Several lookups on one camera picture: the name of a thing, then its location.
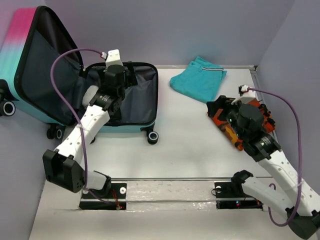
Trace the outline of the orange camouflage shorts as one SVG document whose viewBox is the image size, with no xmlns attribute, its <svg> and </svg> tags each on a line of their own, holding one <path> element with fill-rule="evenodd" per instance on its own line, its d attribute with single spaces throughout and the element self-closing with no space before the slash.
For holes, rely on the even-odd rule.
<svg viewBox="0 0 320 240">
<path fill-rule="evenodd" d="M 234 145 L 234 147 L 239 151 L 243 151 L 244 148 L 242 146 L 242 140 L 237 137 L 235 131 L 227 121 L 227 111 L 230 107 L 233 107 L 233 105 L 231 105 L 233 100 L 235 100 L 235 98 L 220 95 L 215 101 L 208 101 L 206 103 L 208 109 L 207 115 L 218 127 L 218 129 Z M 271 111 L 267 108 L 267 106 L 258 101 L 256 98 L 249 101 L 248 104 L 257 107 L 262 113 L 264 117 L 263 127 L 266 132 L 273 132 L 276 129 L 276 122 L 273 120 Z"/>
</svg>

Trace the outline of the teal shorts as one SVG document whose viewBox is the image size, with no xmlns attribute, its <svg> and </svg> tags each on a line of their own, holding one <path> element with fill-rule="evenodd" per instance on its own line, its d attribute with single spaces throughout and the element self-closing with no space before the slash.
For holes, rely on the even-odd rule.
<svg viewBox="0 0 320 240">
<path fill-rule="evenodd" d="M 180 74 L 172 77 L 170 87 L 176 92 L 202 103 L 215 100 L 227 71 L 200 56 Z"/>
</svg>

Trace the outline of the white cloth bundle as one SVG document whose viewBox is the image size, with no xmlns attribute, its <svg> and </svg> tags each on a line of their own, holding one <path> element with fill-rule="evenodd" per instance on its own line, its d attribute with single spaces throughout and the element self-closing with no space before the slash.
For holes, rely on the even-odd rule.
<svg viewBox="0 0 320 240">
<path fill-rule="evenodd" d="M 91 85 L 85 92 L 82 99 L 82 106 L 86 109 L 90 105 L 90 101 L 96 95 L 99 87 L 96 85 Z"/>
</svg>

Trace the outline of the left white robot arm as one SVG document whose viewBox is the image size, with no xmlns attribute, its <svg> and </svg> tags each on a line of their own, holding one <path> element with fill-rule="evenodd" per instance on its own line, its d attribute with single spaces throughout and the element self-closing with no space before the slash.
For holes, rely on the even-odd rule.
<svg viewBox="0 0 320 240">
<path fill-rule="evenodd" d="M 93 192 L 104 198 L 110 194 L 111 177 L 89 171 L 87 145 L 109 121 L 122 118 L 121 106 L 126 89 L 137 83 L 131 62 L 111 63 L 99 70 L 100 84 L 90 86 L 83 105 L 85 113 L 76 116 L 77 124 L 54 150 L 46 150 L 42 156 L 46 180 L 70 192 Z"/>
</svg>

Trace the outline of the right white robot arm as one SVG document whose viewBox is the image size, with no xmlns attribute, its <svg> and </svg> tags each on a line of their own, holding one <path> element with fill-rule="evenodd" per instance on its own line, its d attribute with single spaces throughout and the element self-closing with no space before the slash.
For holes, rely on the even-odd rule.
<svg viewBox="0 0 320 240">
<path fill-rule="evenodd" d="M 287 219 L 287 226 L 301 239 L 308 240 L 320 229 L 320 195 L 291 165 L 278 142 L 263 127 L 264 116 L 251 104 L 233 100 L 226 119 L 244 151 L 264 168 L 283 193 L 259 182 L 246 170 L 237 172 L 230 183 L 235 196 L 244 193 Z"/>
</svg>

